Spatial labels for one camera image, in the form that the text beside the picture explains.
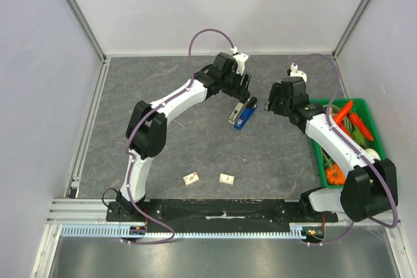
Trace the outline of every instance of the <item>white wall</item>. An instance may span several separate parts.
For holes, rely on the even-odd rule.
[[[349,96],[365,98],[397,166],[399,213],[417,256],[417,2],[372,0],[339,58]]]
[[[100,62],[64,0],[0,0],[0,272],[28,277]]]
[[[185,55],[200,29],[249,53],[332,51],[360,0],[77,0],[107,54]],[[195,52],[227,48],[205,35]]]

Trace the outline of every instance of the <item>green tray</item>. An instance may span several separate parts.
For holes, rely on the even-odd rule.
[[[369,142],[370,143],[370,148],[377,151],[379,156],[383,160],[384,158],[386,158],[385,151],[382,147],[381,140],[379,139],[377,128],[375,127],[375,124],[373,123],[373,120],[371,118],[371,113],[369,112],[369,109],[366,105],[365,100],[364,99],[359,99],[359,98],[336,99],[336,100],[334,100],[333,104],[342,108],[345,104],[347,104],[347,102],[349,100],[353,100],[353,102],[354,102],[353,103],[353,108],[352,108],[351,111],[357,113],[361,117],[364,124],[366,125],[366,127],[368,127],[368,129],[371,131],[371,133],[373,135],[374,141]],[[330,99],[310,100],[311,103],[318,102],[321,105],[326,105],[326,104],[329,103],[329,101],[330,101]],[[314,149],[315,158],[317,160],[317,166],[319,167],[319,176],[320,176],[322,185],[326,188],[331,188],[331,189],[332,188],[342,188],[343,186],[334,186],[334,185],[329,185],[327,183],[326,173],[324,172],[323,158],[321,157],[321,153],[320,153],[320,146],[315,141],[313,141],[313,149]]]

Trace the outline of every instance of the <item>blue object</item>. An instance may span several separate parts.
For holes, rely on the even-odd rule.
[[[237,130],[242,130],[243,126],[245,126],[246,122],[253,115],[253,113],[256,111],[257,108],[258,108],[257,104],[255,104],[251,108],[248,108],[248,107],[245,108],[245,110],[243,110],[242,114],[239,116],[239,118],[235,122],[235,128]]]

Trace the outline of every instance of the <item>red pepper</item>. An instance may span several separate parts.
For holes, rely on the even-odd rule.
[[[352,125],[356,126],[359,131],[364,135],[364,137],[370,141],[373,141],[373,136],[370,130],[366,127],[362,119],[356,113],[349,114],[349,120],[352,122]]]
[[[334,121],[337,125],[341,125],[341,122],[346,117],[347,113],[351,111],[353,107],[353,100],[349,100],[349,102],[341,108],[341,110],[337,113],[337,115],[334,117]]]

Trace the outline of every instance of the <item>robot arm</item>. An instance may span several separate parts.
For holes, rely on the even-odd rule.
[[[338,126],[328,124],[324,107],[309,102],[303,77],[286,77],[274,83],[265,109],[289,117],[292,124],[329,153],[347,177],[343,189],[321,188],[307,192],[314,211],[346,213],[353,221],[361,221],[391,209],[381,183],[363,158],[382,174],[397,204],[395,165],[389,159],[376,160],[342,131],[339,133],[344,139],[340,138],[333,131]]]
[[[194,74],[192,85],[180,96],[165,104],[165,101],[178,91],[186,88],[190,81],[184,86],[172,92],[166,97],[147,104],[140,101],[136,104],[130,119],[126,136],[129,137],[136,124],[152,108],[162,104],[162,108],[151,115],[147,123],[142,125],[133,138],[130,152],[136,156],[136,160],[129,157],[128,168],[134,162],[130,191],[135,202],[142,201],[145,197],[145,185],[149,169],[153,159],[161,153],[166,142],[167,126],[182,112],[195,104],[205,101],[211,96],[223,93],[237,98],[240,101],[250,97],[248,85],[250,75],[244,72],[244,63],[248,59],[245,54],[237,53],[233,56],[220,53],[213,64],[205,66],[201,71]],[[133,212],[127,193],[127,174],[124,183],[117,194],[117,202],[128,212]]]

